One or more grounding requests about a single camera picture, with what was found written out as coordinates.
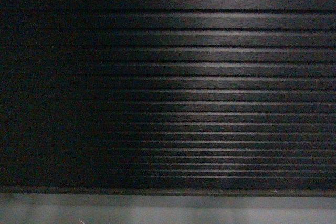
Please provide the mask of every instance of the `horizontal groove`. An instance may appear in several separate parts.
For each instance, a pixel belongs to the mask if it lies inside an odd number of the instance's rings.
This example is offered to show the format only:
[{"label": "horizontal groove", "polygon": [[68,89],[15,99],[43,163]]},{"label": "horizontal groove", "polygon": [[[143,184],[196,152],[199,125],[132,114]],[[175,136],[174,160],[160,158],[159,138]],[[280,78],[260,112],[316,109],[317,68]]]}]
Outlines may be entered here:
[{"label": "horizontal groove", "polygon": [[269,176],[285,176],[285,177],[292,177],[292,176],[296,176],[297,178],[301,178],[301,177],[319,177],[320,179],[324,178],[331,178],[332,176],[335,176],[335,173],[333,172],[310,172],[310,173],[305,173],[305,172],[297,172],[296,174],[293,174],[293,172],[245,172],[245,171],[238,171],[238,172],[217,172],[217,171],[213,171],[213,172],[208,172],[208,171],[198,171],[198,172],[194,172],[194,171],[168,171],[166,172],[165,170],[160,170],[160,171],[151,171],[151,170],[146,170],[146,171],[142,171],[142,170],[113,170],[111,171],[113,173],[113,175],[116,176],[123,176],[125,174],[127,174],[128,176],[136,176],[136,175],[140,175],[140,176],[154,176],[154,175],[158,175],[158,176],[163,176],[163,174],[166,174],[167,177],[170,176],[242,176],[242,177],[249,177],[249,176],[262,176],[262,177],[269,177]]},{"label": "horizontal groove", "polygon": [[148,135],[251,135],[251,136],[255,136],[255,135],[266,135],[266,136],[277,136],[277,135],[301,135],[301,136],[310,136],[310,135],[316,135],[316,136],[334,136],[334,133],[329,133],[329,132],[324,132],[324,133],[320,133],[320,132],[229,132],[229,131],[225,131],[225,132],[197,132],[197,131],[166,131],[166,132],[119,132],[119,134],[148,134]]},{"label": "horizontal groove", "polygon": [[[25,10],[7,10],[9,15],[20,15],[26,14]],[[34,10],[35,15],[39,13],[51,14],[51,15],[64,15],[69,16],[80,14],[80,15],[289,15],[289,16],[333,16],[336,14],[336,10],[317,10],[317,9],[37,9]]]},{"label": "horizontal groove", "polygon": [[[139,161],[154,161],[154,162],[160,162],[160,161],[164,161],[164,162],[172,162],[173,159],[172,158],[140,158],[138,157]],[[209,158],[207,160],[205,159],[185,159],[185,158],[175,158],[175,162],[189,162],[191,164],[202,164],[204,162],[206,163],[213,163],[213,164],[218,164],[218,162],[220,164],[230,164],[230,163],[245,163],[245,161],[248,160],[248,162],[253,162],[253,163],[266,163],[267,165],[278,165],[279,162],[281,162],[282,164],[293,164],[293,163],[305,163],[305,164],[310,164],[310,165],[314,165],[315,163],[323,163],[323,164],[329,164],[329,163],[333,163],[332,160],[329,159],[269,159],[269,158],[260,158],[260,159],[241,159],[241,158],[222,158],[222,159],[218,159],[218,158]],[[97,164],[109,164],[108,162],[97,162]]]},{"label": "horizontal groove", "polygon": [[2,47],[3,62],[333,63],[335,49],[219,47]]},{"label": "horizontal groove", "polygon": [[[13,72],[5,72],[4,74],[0,74],[0,76],[3,76],[3,77],[5,77],[5,78],[8,78],[9,80],[10,79],[12,79],[13,78],[13,75],[14,75],[14,73]],[[18,75],[17,76],[19,76],[19,77],[25,77],[26,79],[28,79],[28,77],[31,77],[31,75],[29,74],[29,73],[18,73]],[[43,77],[43,78],[45,78],[45,77],[54,77],[55,75],[54,74],[45,74],[45,75],[43,75],[43,74],[39,74],[39,75],[34,75],[33,77]],[[86,75],[86,74],[59,74],[58,76],[60,76],[60,77],[65,77],[65,78],[68,78],[68,77],[80,77],[80,78],[82,78],[82,77],[87,77],[87,76],[89,76],[89,77],[98,77],[98,78],[109,78],[109,77],[129,77],[129,78],[132,78],[132,77],[144,77],[144,78],[146,78],[146,77],[152,77],[152,76],[154,76],[154,75],[150,75],[150,74],[139,74],[139,75],[130,75],[130,74],[122,74],[122,75],[113,75],[113,74],[89,74],[89,75]],[[164,75],[164,76],[168,76],[168,77],[177,77],[177,78],[179,78],[179,77],[184,77],[184,76],[186,76],[186,75]],[[233,77],[233,78],[240,78],[240,77],[251,77],[252,75],[250,75],[250,74],[243,74],[243,75],[231,75],[231,74],[222,74],[222,75],[218,75],[218,74],[214,74],[214,75],[211,75],[211,74],[200,74],[200,75],[191,75],[190,77],[210,77],[210,78],[212,78],[212,77]],[[263,78],[263,77],[275,77],[275,78],[286,78],[287,77],[287,75],[285,75],[285,74],[276,74],[276,75],[272,75],[272,76],[264,76],[264,75],[262,75],[262,74],[256,74],[256,75],[253,75],[254,77],[256,77],[256,78]],[[320,76],[318,76],[318,77],[336,77],[336,75],[334,76],[334,75],[325,75],[325,74],[322,74],[322,75],[320,75]],[[285,90],[284,88],[280,88],[280,89],[270,89],[270,90]],[[311,88],[311,89],[308,89],[308,90],[334,90],[334,88],[333,88],[333,86],[331,86],[331,87],[329,87],[329,88],[326,88],[326,89],[319,89],[319,88]]]},{"label": "horizontal groove", "polygon": [[[102,162],[94,162],[94,164],[108,164]],[[113,163],[114,165],[124,165],[124,163]],[[321,167],[335,167],[336,164],[242,164],[242,163],[230,163],[230,164],[223,164],[223,163],[128,163],[128,165],[165,165],[165,166],[228,166],[228,167],[268,167],[268,166],[278,166],[278,167],[300,167],[300,166],[321,166]]]},{"label": "horizontal groove", "polygon": [[336,10],[336,0],[2,0],[1,10]]},{"label": "horizontal groove", "polygon": [[[69,133],[71,131],[74,130],[74,126],[63,126],[64,128],[64,133]],[[296,129],[295,127],[289,127],[289,129],[285,128],[285,127],[272,127],[271,129],[267,129],[267,128],[261,128],[259,131],[256,131],[255,128],[253,128],[252,126],[250,128],[248,127],[233,127],[233,126],[228,126],[228,127],[216,127],[215,129],[213,129],[214,127],[206,127],[206,126],[199,126],[197,127],[188,127],[188,126],[183,126],[183,127],[169,127],[164,128],[163,126],[161,128],[157,127],[147,127],[145,129],[129,129],[127,128],[125,130],[125,127],[120,127],[121,129],[116,129],[116,128],[112,128],[112,126],[110,125],[109,127],[105,126],[105,127],[86,127],[84,129],[82,129],[80,132],[81,134],[89,134],[89,135],[111,135],[113,133],[118,133],[118,134],[122,134],[122,135],[129,135],[129,136],[142,136],[142,135],[146,135],[146,136],[160,136],[160,135],[166,135],[166,136],[173,136],[173,135],[185,135],[185,136],[192,136],[192,137],[200,137],[200,136],[213,136],[213,137],[219,137],[219,136],[228,136],[228,137],[232,137],[232,135],[237,135],[234,133],[238,133],[239,135],[244,135],[246,136],[246,134],[242,134],[242,133],[251,133],[251,135],[254,138],[256,138],[258,136],[257,133],[269,133],[269,137],[273,136],[274,133],[292,133],[292,134],[300,134],[300,133],[307,133],[307,134],[311,134],[311,135],[315,135],[318,137],[322,137],[323,133],[335,133],[335,129],[334,127],[331,127],[331,129],[313,129],[313,130],[309,130],[309,129],[305,129],[304,127]],[[28,132],[36,132],[36,133],[41,133],[41,132],[45,132],[46,130],[52,130],[50,126],[32,126],[32,127],[26,127],[26,126],[22,126],[20,124],[12,124],[10,126],[7,125],[3,125],[0,127],[0,129],[2,130],[7,130],[7,131],[13,131],[13,133],[15,134],[17,131],[20,131],[22,133],[27,134]]]},{"label": "horizontal groove", "polygon": [[[332,141],[325,141],[325,140],[321,140],[321,141],[314,141],[314,142],[311,142],[311,141],[299,141],[299,140],[295,140],[295,141],[262,141],[262,140],[259,140],[259,141],[228,141],[228,140],[222,140],[222,141],[207,141],[207,140],[193,140],[193,139],[190,139],[190,140],[155,140],[155,139],[151,139],[151,140],[147,140],[147,139],[144,139],[144,140],[134,140],[134,139],[130,139],[130,140],[116,140],[115,142],[116,144],[120,144],[120,145],[123,145],[123,144],[129,144],[129,145],[132,145],[132,144],[185,144],[185,145],[197,145],[197,144],[207,144],[207,145],[211,145],[211,146],[218,146],[217,144],[222,144],[222,145],[225,145],[226,147],[228,146],[231,146],[231,145],[241,145],[241,146],[245,146],[245,145],[250,145],[250,146],[262,146],[262,145],[268,145],[268,146],[273,146],[274,144],[276,144],[276,146],[279,146],[279,145],[295,145],[295,146],[299,146],[301,145],[300,147],[302,147],[303,145],[304,146],[308,146],[308,145],[324,145],[324,146],[331,146],[333,144],[336,144],[333,143]],[[104,139],[104,140],[100,140],[99,144],[101,145],[108,145],[108,144],[114,144],[114,142],[111,142],[109,139]]]},{"label": "horizontal groove", "polygon": [[[21,105],[18,101],[6,101],[8,110],[17,111]],[[81,112],[260,112],[260,113],[334,113],[335,102],[111,102],[111,101],[53,101],[33,100],[30,108],[45,113],[56,111]]]},{"label": "horizontal groove", "polygon": [[220,170],[220,169],[117,169],[117,171],[131,171],[131,172],[166,172],[166,173],[174,173],[174,172],[195,172],[195,173],[336,173],[331,171],[319,170]]},{"label": "horizontal groove", "polygon": [[[103,150],[104,148],[92,148],[94,150]],[[325,150],[325,149],[228,149],[228,148],[109,148],[108,150],[117,151],[186,151],[186,152],[270,152],[272,154],[277,152],[335,152],[335,150]]]},{"label": "horizontal groove", "polygon": [[[31,45],[31,46],[21,46],[17,45],[16,48],[20,47],[64,47],[64,48],[73,48],[72,45]],[[13,47],[13,45],[3,45],[5,48]],[[237,49],[304,49],[304,50],[335,50],[336,47],[334,46],[273,46],[273,45],[249,45],[249,46],[243,46],[243,45],[234,45],[234,46],[228,46],[228,45],[82,45],[81,48],[116,48],[116,49],[138,49],[138,48],[185,48],[185,49],[194,49],[194,48],[237,48]]]},{"label": "horizontal groove", "polygon": [[207,32],[207,31],[213,31],[213,32],[241,32],[241,33],[332,33],[336,31],[336,26],[335,28],[309,28],[309,27],[302,27],[302,28],[262,28],[262,27],[256,27],[256,28],[239,28],[239,25],[237,28],[217,28],[217,27],[200,27],[200,28],[190,28],[190,27],[185,27],[185,26],[180,26],[180,27],[162,27],[162,24],[158,24],[158,28],[153,28],[153,27],[143,27],[143,28],[137,28],[137,27],[120,27],[120,28],[115,28],[115,27],[108,27],[106,26],[107,24],[104,24],[101,27],[90,27],[88,28],[88,25],[84,27],[76,27],[75,25],[72,25],[70,27],[17,27],[16,24],[10,24],[9,27],[4,27],[0,29],[0,32],[5,32],[9,30],[17,31],[18,29],[23,32],[49,32],[49,33],[55,33],[58,32],[60,29],[65,32],[106,32],[106,33],[116,33],[116,32],[123,32],[123,33],[150,33],[150,32],[160,32],[160,33],[169,33],[169,32],[194,32],[194,33],[199,33],[199,32]]},{"label": "horizontal groove", "polygon": [[102,122],[94,127],[100,132],[336,132],[336,124],[319,123],[208,123],[208,122],[173,122],[173,123],[133,123]]},{"label": "horizontal groove", "polygon": [[289,63],[7,63],[1,65],[3,75],[42,74],[45,76],[233,76],[233,77],[336,77],[336,64]]},{"label": "horizontal groove", "polygon": [[112,115],[218,115],[218,116],[336,116],[336,113],[221,113],[221,112],[111,112]]},{"label": "horizontal groove", "polygon": [[[24,91],[24,90],[20,90],[20,92],[22,92],[21,94],[23,94],[22,98],[24,98],[25,94],[26,95],[31,95],[34,93],[34,90],[30,90],[30,91]],[[20,96],[17,96],[18,93],[9,93],[9,94],[5,94],[4,97],[12,97],[12,98],[20,98]],[[170,99],[168,101],[151,101],[151,99],[143,99],[143,100],[125,100],[123,102],[120,102],[119,100],[114,100],[112,98],[109,99],[101,99],[99,97],[95,97],[95,99],[71,99],[71,98],[66,98],[66,97],[61,97],[61,98],[51,98],[49,101],[52,102],[57,102],[57,101],[83,101],[83,102],[90,102],[92,104],[92,101],[97,101],[97,104],[161,104],[161,105],[166,105],[166,104],[183,104],[183,105],[247,105],[247,106],[253,106],[253,105],[330,105],[330,106],[334,106],[335,102],[334,100],[331,101],[327,101],[327,100],[321,100],[321,101],[290,101],[290,100],[286,100],[286,101],[259,101],[259,99],[256,97],[253,100],[250,101],[242,101],[242,100],[236,100],[234,99],[234,101],[230,101],[230,100],[220,100],[220,101],[216,101],[216,100],[209,100],[207,101],[207,99],[204,100],[200,100],[200,101],[183,101],[183,99],[176,97],[175,99]]]},{"label": "horizontal groove", "polygon": [[304,177],[304,176],[171,176],[171,175],[118,175],[118,177],[143,177],[143,178],[262,178],[262,179],[270,179],[270,178],[286,178],[286,179],[336,179],[336,177]]},{"label": "horizontal groove", "polygon": [[[124,156],[118,156],[118,155],[114,155],[113,158],[118,158],[118,157],[124,157]],[[256,156],[148,156],[148,155],[144,155],[141,156],[142,158],[167,158],[167,159],[175,159],[175,158],[181,158],[181,159],[288,159],[288,160],[296,160],[296,159],[307,159],[307,160],[321,160],[321,159],[326,159],[326,160],[335,160],[336,161],[336,157],[256,157]]]},{"label": "horizontal groove", "polygon": [[22,31],[7,30],[2,45],[110,45],[110,46],[287,46],[335,47],[331,32],[252,31]]},{"label": "horizontal groove", "polygon": [[248,89],[248,90],[329,90],[336,89],[336,78],[270,78],[270,77],[112,77],[112,76],[6,76],[4,89],[94,88],[94,89]]},{"label": "horizontal groove", "polygon": [[60,89],[17,87],[16,91],[0,95],[6,99],[19,99],[34,94],[35,99],[50,100],[108,100],[108,101],[334,101],[336,91],[270,91],[229,89]]}]

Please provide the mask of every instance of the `ribbed surface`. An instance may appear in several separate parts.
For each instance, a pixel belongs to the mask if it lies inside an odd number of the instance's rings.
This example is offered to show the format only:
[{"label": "ribbed surface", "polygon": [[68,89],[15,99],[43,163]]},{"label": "ribbed surface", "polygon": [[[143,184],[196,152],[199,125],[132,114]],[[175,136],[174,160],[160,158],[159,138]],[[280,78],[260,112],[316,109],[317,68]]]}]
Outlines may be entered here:
[{"label": "ribbed surface", "polygon": [[0,186],[335,188],[336,0],[0,12]]}]

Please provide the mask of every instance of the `gray floor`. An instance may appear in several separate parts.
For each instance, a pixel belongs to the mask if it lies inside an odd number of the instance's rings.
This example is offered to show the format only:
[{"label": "gray floor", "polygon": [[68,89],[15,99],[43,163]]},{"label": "gray floor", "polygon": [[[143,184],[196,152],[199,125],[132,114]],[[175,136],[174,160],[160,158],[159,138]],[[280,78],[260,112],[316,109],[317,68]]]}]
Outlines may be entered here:
[{"label": "gray floor", "polygon": [[336,198],[0,194],[1,224],[336,223]]}]

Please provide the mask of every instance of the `black ridged panel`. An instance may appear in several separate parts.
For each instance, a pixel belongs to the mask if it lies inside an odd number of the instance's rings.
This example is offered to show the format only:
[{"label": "black ridged panel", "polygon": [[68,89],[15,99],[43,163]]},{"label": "black ridged panel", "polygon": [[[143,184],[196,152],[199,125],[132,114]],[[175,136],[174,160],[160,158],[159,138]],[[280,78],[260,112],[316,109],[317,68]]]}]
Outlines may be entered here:
[{"label": "black ridged panel", "polygon": [[334,191],[336,0],[0,11],[1,191]]}]

